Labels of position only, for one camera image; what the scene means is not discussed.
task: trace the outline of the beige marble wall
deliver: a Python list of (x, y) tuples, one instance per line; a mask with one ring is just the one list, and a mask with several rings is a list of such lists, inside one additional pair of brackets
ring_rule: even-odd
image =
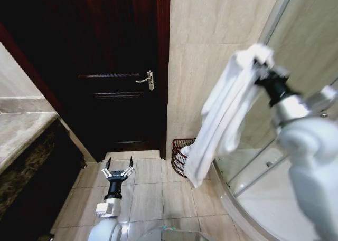
[[(268, 43), (275, 61), (290, 71), (290, 85), (304, 96), (338, 77), (338, 0), (290, 0)], [(263, 95), (246, 117), (243, 136), (254, 148), (274, 137)]]
[(204, 102), (238, 49), (256, 42), (276, 0), (171, 0), (167, 157), (196, 137)]
[(0, 97), (36, 96), (41, 92), (0, 43)]

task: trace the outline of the red wire basket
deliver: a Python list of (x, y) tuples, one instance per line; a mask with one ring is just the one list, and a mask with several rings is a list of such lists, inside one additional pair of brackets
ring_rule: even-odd
[(184, 178), (186, 178), (184, 173), (184, 165), (187, 156), (182, 154), (180, 150), (185, 146), (192, 145), (194, 142), (195, 138), (173, 140), (173, 155), (171, 157), (171, 165), (173, 169)]

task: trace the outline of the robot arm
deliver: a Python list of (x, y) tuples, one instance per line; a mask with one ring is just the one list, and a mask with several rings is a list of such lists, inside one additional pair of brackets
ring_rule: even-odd
[(280, 68), (257, 64), (256, 84), (270, 96), (278, 144), (288, 152), (297, 203), (322, 240), (338, 240), (338, 125), (319, 117), (337, 98), (326, 86), (308, 100), (292, 91)]
[(108, 193), (104, 202), (96, 207), (96, 213), (103, 218), (99, 224), (90, 231), (88, 241), (119, 241), (121, 239), (122, 227), (117, 217), (121, 214), (121, 187), (122, 182), (130, 176), (135, 168), (133, 158), (130, 158), (129, 167), (125, 171), (109, 171), (111, 159), (106, 163), (106, 167), (101, 171), (109, 181)]

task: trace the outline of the floor grout line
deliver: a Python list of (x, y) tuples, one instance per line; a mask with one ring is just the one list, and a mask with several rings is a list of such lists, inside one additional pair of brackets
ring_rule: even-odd
[(162, 190), (162, 211), (163, 211), (163, 221), (164, 221), (164, 195), (163, 195), (163, 170), (162, 170), (162, 163), (161, 163), (161, 190)]
[(138, 221), (130, 221), (129, 223), (140, 223), (140, 222), (145, 222), (145, 221), (159, 221), (159, 220), (173, 220), (173, 219), (186, 219), (186, 218), (200, 218), (200, 217), (210, 217), (210, 216), (227, 216), (227, 214), (207, 215), (207, 216), (174, 217), (174, 218), (153, 219), (153, 220), (138, 220)]
[(76, 226), (67, 226), (67, 227), (59, 227), (59, 228), (54, 228), (55, 230), (57, 229), (69, 229), (69, 228), (80, 228), (80, 227), (89, 227), (89, 226), (94, 226), (93, 224), (90, 225), (76, 225)]
[(231, 222), (232, 222), (232, 225), (233, 225), (233, 227), (234, 227), (234, 229), (235, 229), (235, 231), (236, 231), (236, 233), (237, 233), (238, 240), (241, 241), (241, 237), (239, 236), (238, 230), (237, 230), (236, 225), (234, 224), (232, 218), (231, 218)]
[(142, 185), (142, 184), (159, 184), (159, 183), (175, 183), (175, 182), (189, 182), (189, 181), (188, 181), (188, 180), (182, 180), (182, 181), (148, 182), (148, 183), (135, 183), (134, 185)]
[[(105, 197), (105, 188), (106, 187), (108, 187), (108, 186), (105, 186), (105, 187), (103, 187), (103, 190), (102, 190), (102, 194), (101, 194), (101, 199), (100, 199), (100, 202), (98, 202), (98, 203), (101, 203), (101, 202), (103, 202), (105, 199), (104, 199), (104, 197)], [(95, 221), (96, 221), (96, 218), (98, 217), (98, 215), (96, 214), (96, 212), (95, 212), (95, 217), (94, 217), (94, 220), (93, 220), (93, 226), (95, 225)]]
[(130, 205), (130, 212), (129, 212), (129, 221), (128, 221), (128, 231), (127, 231), (127, 238), (126, 238), (126, 240), (128, 240), (128, 235), (129, 235), (129, 228), (130, 228), (130, 217), (131, 217), (131, 215), (132, 215), (132, 205), (133, 205), (133, 201), (134, 201), (134, 186), (135, 185), (133, 185), (133, 192), (132, 192), (132, 203), (131, 203), (131, 205)]
[[(128, 186), (128, 185), (135, 185), (135, 184), (122, 184), (122, 186)], [(105, 186), (94, 186), (94, 187), (109, 187), (109, 184), (108, 185), (105, 185)], [(73, 187), (72, 189), (78, 189), (78, 188), (94, 188), (94, 187)]]
[(64, 203), (67, 202), (67, 204), (66, 204), (65, 207), (64, 207), (64, 210), (63, 210), (63, 212), (62, 212), (62, 215), (60, 216), (60, 220), (59, 220), (57, 226), (55, 226), (55, 229), (57, 229), (58, 226), (60, 225), (60, 222), (61, 222), (61, 220), (62, 220), (62, 217), (63, 217), (64, 213), (65, 213), (66, 210), (67, 210), (69, 201), (71, 200), (71, 197), (74, 195), (74, 190), (75, 190), (75, 188), (72, 188), (72, 189), (69, 191), (68, 195), (67, 195), (66, 201), (64, 202)]
[(82, 175), (83, 175), (83, 173), (84, 173), (84, 170), (85, 170), (85, 168), (81, 168), (81, 170), (80, 170), (80, 172), (79, 172), (79, 174), (78, 174), (78, 176), (77, 176), (77, 178), (76, 178), (76, 180), (75, 180), (75, 181), (77, 181), (77, 183), (76, 183), (75, 186), (74, 186), (74, 184), (73, 184), (73, 187), (72, 187), (72, 188), (76, 188), (76, 187), (77, 187), (78, 183), (80, 182), (80, 180), (81, 180), (81, 178), (82, 178)]
[(191, 195), (192, 195), (192, 201), (194, 202), (194, 206), (195, 206), (195, 211), (196, 211), (197, 220), (199, 221), (200, 231), (202, 231), (200, 219), (199, 219), (199, 216), (198, 216), (198, 214), (197, 214), (197, 208), (196, 208), (196, 203), (195, 203), (194, 192), (192, 191), (192, 186), (190, 186), (190, 190), (191, 190)]

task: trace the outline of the dark brown door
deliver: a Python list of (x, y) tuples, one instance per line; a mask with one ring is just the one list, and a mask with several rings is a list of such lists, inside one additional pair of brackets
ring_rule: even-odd
[[(169, 3), (1, 0), (4, 28), (97, 160), (107, 151), (165, 154)], [(136, 83), (149, 70), (153, 91)]]

